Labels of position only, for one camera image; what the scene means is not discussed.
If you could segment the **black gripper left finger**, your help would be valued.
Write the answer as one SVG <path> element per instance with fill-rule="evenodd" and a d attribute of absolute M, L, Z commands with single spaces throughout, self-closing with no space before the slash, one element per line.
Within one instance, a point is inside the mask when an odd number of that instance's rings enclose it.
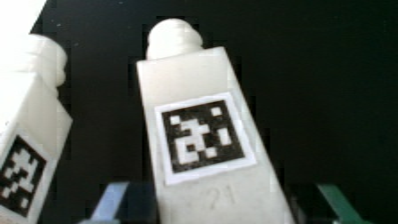
<path fill-rule="evenodd" d="M 112 182 L 107 185 L 91 218 L 79 224 L 159 224 L 153 184 Z"/>

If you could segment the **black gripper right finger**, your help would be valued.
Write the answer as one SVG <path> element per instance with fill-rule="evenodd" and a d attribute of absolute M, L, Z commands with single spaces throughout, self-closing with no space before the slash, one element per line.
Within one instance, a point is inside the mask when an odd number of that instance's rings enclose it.
<path fill-rule="evenodd" d="M 361 217 L 336 184 L 294 184 L 287 196 L 297 224 L 374 224 Z"/>

